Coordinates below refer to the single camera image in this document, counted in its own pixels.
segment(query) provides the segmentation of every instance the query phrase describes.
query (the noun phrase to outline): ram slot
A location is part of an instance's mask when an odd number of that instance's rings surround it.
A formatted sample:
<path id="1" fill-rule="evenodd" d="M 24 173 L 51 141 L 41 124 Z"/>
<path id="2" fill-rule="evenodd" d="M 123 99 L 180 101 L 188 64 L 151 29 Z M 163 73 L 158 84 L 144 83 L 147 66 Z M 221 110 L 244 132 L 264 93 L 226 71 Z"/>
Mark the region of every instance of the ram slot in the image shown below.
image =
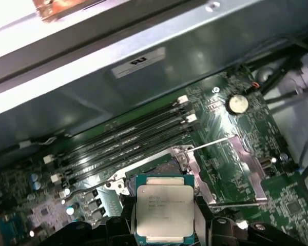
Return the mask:
<path id="1" fill-rule="evenodd" d="M 116 133 L 113 136 L 109 137 L 109 140 L 103 139 L 102 141 L 96 143 L 96 148 L 91 148 L 90 150 L 86 151 L 85 153 L 82 153 L 81 155 L 76 155 L 73 158 L 68 158 L 63 161 L 61 161 L 60 166 L 66 167 L 69 165 L 78 165 L 82 163 L 82 159 L 88 159 L 90 161 L 92 158 L 95 158 L 99 152 L 103 152 L 106 149 L 111 149 L 113 146 L 119 145 L 119 143 L 127 142 L 128 140 L 131 140 L 133 138 L 139 137 L 141 134 L 145 134 L 148 131 L 151 131 L 152 128 L 158 128 L 164 124 L 168 124 L 169 122 L 176 121 L 176 120 L 182 120 L 183 116 L 176 117 L 175 114 L 169 114 L 165 115 L 164 117 L 160 117 L 159 119 L 156 119 L 153 122 L 150 122 L 149 124 L 136 127 L 135 131 L 128 132 L 127 134 L 121 136 L 118 133 Z"/>
<path id="2" fill-rule="evenodd" d="M 148 121 L 153 120 L 154 118 L 161 116 L 162 114 L 171 114 L 171 113 L 178 113 L 178 110 L 182 110 L 183 108 L 181 107 L 176 107 L 174 106 L 174 104 L 171 105 L 166 105 L 162 108 L 159 108 L 157 110 L 154 110 L 146 115 L 143 115 L 139 118 L 136 118 L 135 120 L 129 121 L 125 124 L 122 124 L 120 126 L 117 126 L 115 128 L 112 128 L 108 131 L 106 131 L 105 133 L 89 140 L 88 142 L 76 147 L 75 149 L 73 149 L 70 152 L 67 152 L 65 155 L 66 156 L 70 156 L 70 155 L 74 155 L 75 153 L 78 154 L 80 152 L 81 149 L 83 148 L 88 148 L 91 145 L 95 145 L 98 141 L 101 142 L 102 139 L 105 138 L 109 138 L 111 135 L 116 135 L 116 132 L 125 132 L 127 133 L 128 130 L 133 129 L 134 127 L 139 127 L 138 125 L 142 125 L 145 124 Z"/>
<path id="3" fill-rule="evenodd" d="M 121 150 L 134 149 L 137 146 L 141 146 L 141 145 L 147 143 L 149 140 L 151 140 L 153 138 L 157 138 L 160 134 L 162 134 L 164 132 L 174 131 L 174 130 L 181 128 L 182 126 L 183 125 L 179 121 L 178 122 L 172 121 L 169 124 L 160 125 L 159 127 L 155 128 L 155 129 L 150 129 L 149 134 L 147 134 L 147 135 L 134 135 L 133 138 L 137 137 L 135 139 L 137 142 L 132 141 L 132 142 L 129 142 L 125 145 L 119 145 L 118 147 L 116 147 L 114 149 L 104 149 L 101 152 L 98 152 L 98 154 L 95 157 L 93 157 L 93 158 L 89 157 L 89 159 L 87 159 L 87 161 L 83 162 L 81 165 L 78 165 L 78 166 L 73 167 L 73 168 L 66 169 L 64 171 L 64 173 L 65 173 L 65 175 L 71 175 L 72 173 L 81 171 L 84 168 L 87 168 L 89 166 L 94 165 L 99 160 L 109 159 L 112 156 L 117 155 L 119 152 L 121 152 Z"/>
<path id="4" fill-rule="evenodd" d="M 94 168 L 91 171 L 88 171 L 88 172 L 83 173 L 83 174 L 81 174 L 77 177 L 73 177 L 73 178 L 69 179 L 68 180 L 69 184 L 72 185 L 76 182 L 84 180 L 84 179 L 86 179 L 90 176 L 93 176 L 97 173 L 105 171 L 106 169 L 108 169 L 110 167 L 118 165 L 119 163 L 126 162 L 128 160 L 134 160 L 135 158 L 137 158 L 140 155 L 141 155 L 140 157 L 146 157 L 146 154 L 144 152 L 146 152 L 147 150 L 151 150 L 151 152 L 148 153 L 148 155 L 153 154 L 154 152 L 162 149 L 162 146 L 160 146 L 160 145 L 163 145 L 163 144 L 169 145 L 169 143 L 176 141 L 178 139 L 181 139 L 184 135 L 188 134 L 190 131 L 191 131 L 191 128 L 189 127 L 189 128 L 183 129 L 183 130 L 173 132 L 172 134 L 167 134 L 165 136 L 164 135 L 158 136 L 158 137 L 155 138 L 157 141 L 149 142 L 148 144 L 145 144 L 144 147 L 137 149 L 136 151 L 132 152 L 131 155 L 125 155 L 122 158 L 115 159 L 113 161 L 109 161 L 109 162 L 105 163 L 104 165 L 101 164 L 100 166 Z"/>

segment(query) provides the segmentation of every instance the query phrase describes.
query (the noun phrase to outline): sticker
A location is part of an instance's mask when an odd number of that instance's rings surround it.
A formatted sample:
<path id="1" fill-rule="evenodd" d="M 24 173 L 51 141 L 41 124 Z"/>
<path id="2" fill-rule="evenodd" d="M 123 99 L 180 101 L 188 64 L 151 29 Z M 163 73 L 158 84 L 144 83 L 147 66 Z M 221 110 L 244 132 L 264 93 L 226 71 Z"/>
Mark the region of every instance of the sticker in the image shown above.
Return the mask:
<path id="1" fill-rule="evenodd" d="M 127 63 L 121 64 L 116 68 L 112 69 L 112 73 L 116 78 L 122 78 L 125 75 L 133 73 L 137 70 L 145 68 L 153 63 L 159 62 L 165 58 L 165 48 L 160 47 L 147 54 L 139 56 Z"/>

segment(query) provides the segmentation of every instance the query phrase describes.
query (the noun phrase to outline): intel xeon processor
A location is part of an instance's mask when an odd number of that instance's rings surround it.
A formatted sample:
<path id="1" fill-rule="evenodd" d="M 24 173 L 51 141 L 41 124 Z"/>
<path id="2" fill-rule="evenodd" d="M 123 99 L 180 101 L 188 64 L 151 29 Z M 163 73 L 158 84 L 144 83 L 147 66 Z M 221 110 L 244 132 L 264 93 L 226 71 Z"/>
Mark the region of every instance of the intel xeon processor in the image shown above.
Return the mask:
<path id="1" fill-rule="evenodd" d="M 193 176 L 137 176 L 136 238 L 139 244 L 194 241 Z"/>

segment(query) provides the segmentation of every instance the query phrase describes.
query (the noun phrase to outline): integrated circuit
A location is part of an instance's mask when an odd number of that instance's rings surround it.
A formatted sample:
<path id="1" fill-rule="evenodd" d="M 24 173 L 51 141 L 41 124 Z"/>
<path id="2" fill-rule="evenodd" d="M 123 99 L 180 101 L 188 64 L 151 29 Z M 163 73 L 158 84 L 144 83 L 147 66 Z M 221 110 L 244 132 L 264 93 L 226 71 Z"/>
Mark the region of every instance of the integrated circuit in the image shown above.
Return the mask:
<path id="1" fill-rule="evenodd" d="M 301 211 L 301 206 L 297 201 L 290 202 L 286 206 L 290 214 L 297 214 Z"/>
<path id="2" fill-rule="evenodd" d="M 42 210 L 41 210 L 41 215 L 42 215 L 42 216 L 48 215 L 48 210 L 47 210 L 47 209 L 42 209 Z"/>

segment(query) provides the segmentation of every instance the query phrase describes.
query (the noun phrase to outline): motherboard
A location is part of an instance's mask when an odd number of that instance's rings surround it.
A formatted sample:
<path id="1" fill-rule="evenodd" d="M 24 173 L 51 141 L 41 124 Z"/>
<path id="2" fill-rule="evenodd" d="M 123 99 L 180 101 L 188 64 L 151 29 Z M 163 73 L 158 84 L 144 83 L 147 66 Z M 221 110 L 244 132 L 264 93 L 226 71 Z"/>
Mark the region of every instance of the motherboard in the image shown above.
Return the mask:
<path id="1" fill-rule="evenodd" d="M 269 223 L 308 245 L 298 166 L 262 95 L 242 96 L 249 87 L 222 72 L 3 170 L 0 246 L 119 216 L 142 173 L 192 174 L 218 216 Z"/>

